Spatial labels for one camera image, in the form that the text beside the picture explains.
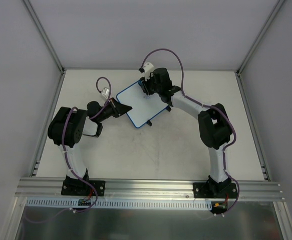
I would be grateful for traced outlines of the blue-framed whiteboard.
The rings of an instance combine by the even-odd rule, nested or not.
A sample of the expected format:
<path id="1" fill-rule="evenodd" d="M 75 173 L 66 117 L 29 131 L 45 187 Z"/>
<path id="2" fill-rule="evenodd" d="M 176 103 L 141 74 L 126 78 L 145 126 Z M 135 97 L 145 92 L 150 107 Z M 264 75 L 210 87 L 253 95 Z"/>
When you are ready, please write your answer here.
<path id="1" fill-rule="evenodd" d="M 158 94 L 146 95 L 143 93 L 138 81 L 117 93 L 116 99 L 119 103 L 132 107 L 132 110 L 127 112 L 127 116 L 137 129 L 168 107 L 168 104 L 164 103 Z"/>

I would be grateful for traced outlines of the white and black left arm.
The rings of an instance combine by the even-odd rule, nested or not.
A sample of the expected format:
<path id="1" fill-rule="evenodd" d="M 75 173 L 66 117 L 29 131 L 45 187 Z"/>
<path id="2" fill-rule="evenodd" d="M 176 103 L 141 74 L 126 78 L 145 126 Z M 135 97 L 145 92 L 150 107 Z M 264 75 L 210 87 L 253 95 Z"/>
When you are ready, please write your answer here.
<path id="1" fill-rule="evenodd" d="M 97 138 L 103 130 L 102 121 L 118 118 L 133 108 L 119 103 L 113 97 L 104 106 L 97 101 L 87 104 L 87 109 L 61 107 L 48 127 L 48 138 L 61 151 L 68 173 L 67 181 L 73 182 L 73 190 L 79 195 L 89 192 L 88 170 L 82 160 L 78 144 L 82 136 Z"/>

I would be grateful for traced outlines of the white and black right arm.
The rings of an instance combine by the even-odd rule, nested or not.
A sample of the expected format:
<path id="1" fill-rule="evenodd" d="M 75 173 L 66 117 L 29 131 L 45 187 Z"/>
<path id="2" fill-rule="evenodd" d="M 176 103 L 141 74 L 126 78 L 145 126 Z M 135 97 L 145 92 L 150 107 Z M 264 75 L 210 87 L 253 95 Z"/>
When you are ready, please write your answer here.
<path id="1" fill-rule="evenodd" d="M 222 104 L 204 105 L 186 96 L 183 88 L 173 85 L 168 70 L 164 67 L 154 69 L 141 67 L 139 86 L 150 96 L 158 94 L 162 102 L 178 108 L 198 120 L 199 135 L 208 147 L 210 174 L 207 183 L 199 188 L 201 194 L 222 198 L 226 196 L 231 178 L 227 173 L 225 156 L 226 144 L 230 141 L 233 128 Z"/>

